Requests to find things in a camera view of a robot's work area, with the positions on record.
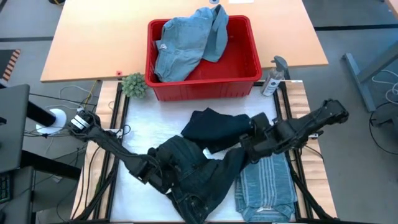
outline black jeans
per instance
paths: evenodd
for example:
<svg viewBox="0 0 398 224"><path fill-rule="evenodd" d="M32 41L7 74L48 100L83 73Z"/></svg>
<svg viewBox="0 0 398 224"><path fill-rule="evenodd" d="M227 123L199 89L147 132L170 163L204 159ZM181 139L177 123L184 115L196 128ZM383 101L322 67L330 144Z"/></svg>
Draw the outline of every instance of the black jeans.
<svg viewBox="0 0 398 224"><path fill-rule="evenodd" d="M224 200L246 161L242 148L230 150L223 160L207 159L194 142L180 136L170 138L157 150L172 154L178 172L167 197L188 224L206 220Z"/></svg>

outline folded towel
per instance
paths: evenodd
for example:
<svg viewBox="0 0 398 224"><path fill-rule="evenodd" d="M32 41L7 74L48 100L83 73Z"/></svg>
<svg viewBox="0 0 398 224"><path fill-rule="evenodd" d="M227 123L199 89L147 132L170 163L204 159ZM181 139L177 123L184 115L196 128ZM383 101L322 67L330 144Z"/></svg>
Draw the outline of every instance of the folded towel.
<svg viewBox="0 0 398 224"><path fill-rule="evenodd" d="M221 5L198 9L191 17L176 17L166 22L162 39L156 41L159 50L155 74L162 82L184 81L202 57L217 62L224 52L228 36L228 15Z"/></svg>
<svg viewBox="0 0 398 224"><path fill-rule="evenodd" d="M236 210L246 222L288 222L296 201L283 153L249 164L236 178Z"/></svg>

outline succulent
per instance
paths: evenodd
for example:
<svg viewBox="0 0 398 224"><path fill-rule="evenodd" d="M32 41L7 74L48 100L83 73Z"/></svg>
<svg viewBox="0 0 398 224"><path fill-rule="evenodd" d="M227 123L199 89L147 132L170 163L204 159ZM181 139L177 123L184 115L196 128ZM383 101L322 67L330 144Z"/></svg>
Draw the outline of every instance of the succulent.
<svg viewBox="0 0 398 224"><path fill-rule="evenodd" d="M130 74L128 77L122 79L122 91L127 97L143 98L146 96L146 89L144 76L139 72Z"/></svg>

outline light blue denim shirt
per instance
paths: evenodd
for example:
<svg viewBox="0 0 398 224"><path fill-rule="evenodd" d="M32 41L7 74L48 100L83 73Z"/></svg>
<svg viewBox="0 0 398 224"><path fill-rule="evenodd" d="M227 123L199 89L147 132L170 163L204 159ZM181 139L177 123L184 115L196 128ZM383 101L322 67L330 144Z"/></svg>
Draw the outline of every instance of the light blue denim shirt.
<svg viewBox="0 0 398 224"><path fill-rule="evenodd" d="M162 82L184 81L203 58L217 62L222 56L228 35L228 15L221 5L198 9L191 17L176 17L166 22L155 73Z"/></svg>

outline spray bottle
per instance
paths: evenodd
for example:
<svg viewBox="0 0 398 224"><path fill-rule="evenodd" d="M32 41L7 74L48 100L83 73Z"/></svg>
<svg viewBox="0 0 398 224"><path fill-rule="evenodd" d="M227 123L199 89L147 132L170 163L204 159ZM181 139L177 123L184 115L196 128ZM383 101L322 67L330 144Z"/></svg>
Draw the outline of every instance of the spray bottle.
<svg viewBox="0 0 398 224"><path fill-rule="evenodd" d="M285 71L287 71L287 62L284 58L275 56L271 62L276 64L276 68L269 71L268 77L261 87L261 93L264 96L271 96L275 92L280 81L284 78Z"/></svg>

